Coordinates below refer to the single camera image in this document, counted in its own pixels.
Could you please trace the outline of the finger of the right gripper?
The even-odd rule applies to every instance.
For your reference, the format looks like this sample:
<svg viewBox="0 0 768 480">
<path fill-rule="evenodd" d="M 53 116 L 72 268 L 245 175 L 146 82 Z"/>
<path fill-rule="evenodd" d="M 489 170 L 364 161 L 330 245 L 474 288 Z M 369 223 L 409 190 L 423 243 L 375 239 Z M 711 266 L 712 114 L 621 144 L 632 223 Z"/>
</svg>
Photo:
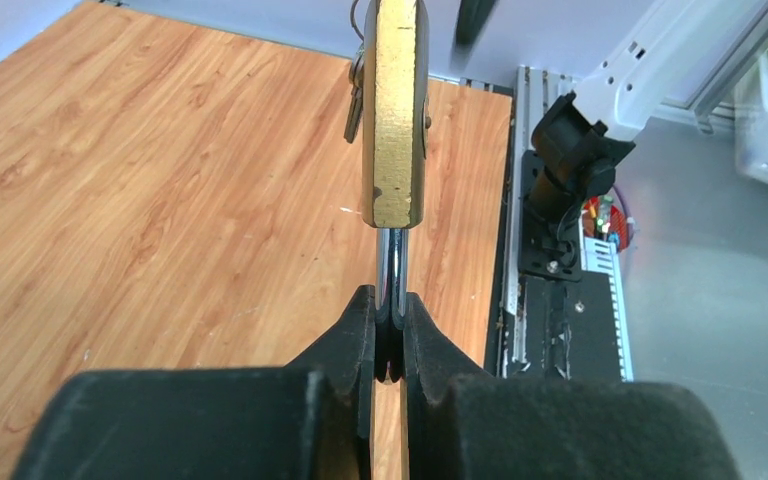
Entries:
<svg viewBox="0 0 768 480">
<path fill-rule="evenodd" d="M 496 0 L 460 0 L 454 30 L 457 48 L 472 48 L 480 38 L 497 4 Z"/>
</svg>

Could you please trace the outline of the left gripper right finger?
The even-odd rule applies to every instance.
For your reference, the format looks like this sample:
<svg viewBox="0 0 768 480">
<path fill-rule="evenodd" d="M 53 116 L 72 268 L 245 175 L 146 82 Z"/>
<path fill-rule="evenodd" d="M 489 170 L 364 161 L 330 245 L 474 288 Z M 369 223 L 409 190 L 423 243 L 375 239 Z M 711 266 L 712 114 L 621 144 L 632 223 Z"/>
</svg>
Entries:
<svg viewBox="0 0 768 480">
<path fill-rule="evenodd" d="M 712 414 L 672 384 L 503 379 L 409 294 L 404 342 L 410 479 L 736 479 Z"/>
</svg>

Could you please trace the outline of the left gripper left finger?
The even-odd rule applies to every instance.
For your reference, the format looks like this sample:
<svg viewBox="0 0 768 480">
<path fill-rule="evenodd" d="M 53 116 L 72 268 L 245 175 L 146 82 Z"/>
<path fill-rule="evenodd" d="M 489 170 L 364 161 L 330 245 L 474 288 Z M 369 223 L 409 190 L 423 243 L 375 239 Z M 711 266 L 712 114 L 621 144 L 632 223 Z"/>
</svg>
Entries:
<svg viewBox="0 0 768 480">
<path fill-rule="evenodd" d="M 34 427 L 16 479 L 368 479 L 374 290 L 282 367 L 91 370 Z"/>
</svg>

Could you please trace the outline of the brass padlock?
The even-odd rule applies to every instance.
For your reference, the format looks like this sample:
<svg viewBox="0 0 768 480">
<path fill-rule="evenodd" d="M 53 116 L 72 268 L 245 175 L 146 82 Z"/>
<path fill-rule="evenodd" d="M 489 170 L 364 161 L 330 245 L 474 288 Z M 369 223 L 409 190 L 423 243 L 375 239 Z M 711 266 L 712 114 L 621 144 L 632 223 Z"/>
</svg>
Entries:
<svg viewBox="0 0 768 480">
<path fill-rule="evenodd" d="M 362 146 L 364 222 L 377 232 L 374 375 L 404 370 L 409 232 L 424 216 L 429 117 L 429 19 L 422 1 L 371 1 L 348 73 L 344 130 Z"/>
</svg>

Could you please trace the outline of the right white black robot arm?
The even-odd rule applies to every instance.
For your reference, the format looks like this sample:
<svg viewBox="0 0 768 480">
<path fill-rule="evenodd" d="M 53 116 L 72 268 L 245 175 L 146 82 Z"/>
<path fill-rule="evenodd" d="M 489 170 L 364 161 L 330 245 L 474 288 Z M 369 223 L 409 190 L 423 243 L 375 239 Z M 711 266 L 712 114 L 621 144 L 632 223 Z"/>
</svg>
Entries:
<svg viewBox="0 0 768 480">
<path fill-rule="evenodd" d="M 584 203 L 613 187 L 617 165 L 667 94 L 756 9 L 754 1 L 655 1 L 599 66 L 558 97 L 531 134 L 519 270 L 581 278 Z"/>
</svg>

